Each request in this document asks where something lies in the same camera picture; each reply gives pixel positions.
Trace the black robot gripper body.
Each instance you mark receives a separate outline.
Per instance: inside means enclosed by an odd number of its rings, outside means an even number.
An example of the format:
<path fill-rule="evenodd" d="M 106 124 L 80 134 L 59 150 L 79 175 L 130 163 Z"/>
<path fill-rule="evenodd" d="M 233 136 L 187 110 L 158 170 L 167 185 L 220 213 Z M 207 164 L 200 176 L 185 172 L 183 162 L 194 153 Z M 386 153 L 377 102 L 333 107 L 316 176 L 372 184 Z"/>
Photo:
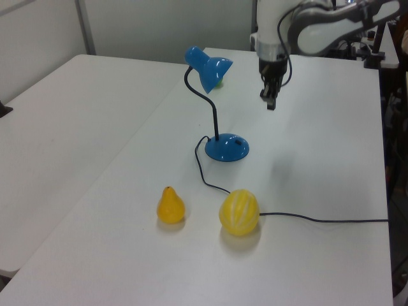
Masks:
<path fill-rule="evenodd" d="M 259 58 L 259 73 L 264 83 L 270 86 L 281 86 L 283 77 L 288 70 L 288 58 L 278 58 L 277 61 L 265 61 Z"/>

